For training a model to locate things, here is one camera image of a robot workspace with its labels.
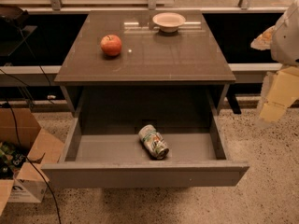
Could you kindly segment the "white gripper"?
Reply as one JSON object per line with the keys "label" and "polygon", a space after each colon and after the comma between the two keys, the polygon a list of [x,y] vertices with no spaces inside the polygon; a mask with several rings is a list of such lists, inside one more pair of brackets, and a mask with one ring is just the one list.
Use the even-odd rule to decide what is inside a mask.
{"label": "white gripper", "polygon": [[286,110],[299,99],[299,76],[286,70],[268,73],[261,90],[258,104],[259,118],[266,122],[277,122]]}

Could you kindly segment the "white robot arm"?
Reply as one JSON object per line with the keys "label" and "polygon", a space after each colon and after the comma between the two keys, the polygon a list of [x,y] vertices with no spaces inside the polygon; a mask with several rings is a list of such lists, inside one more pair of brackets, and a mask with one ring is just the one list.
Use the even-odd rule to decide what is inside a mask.
{"label": "white robot arm", "polygon": [[254,49],[269,49],[281,68],[268,72],[263,79],[258,119],[261,123],[275,123],[299,99],[299,0],[294,0],[278,19],[250,44]]}

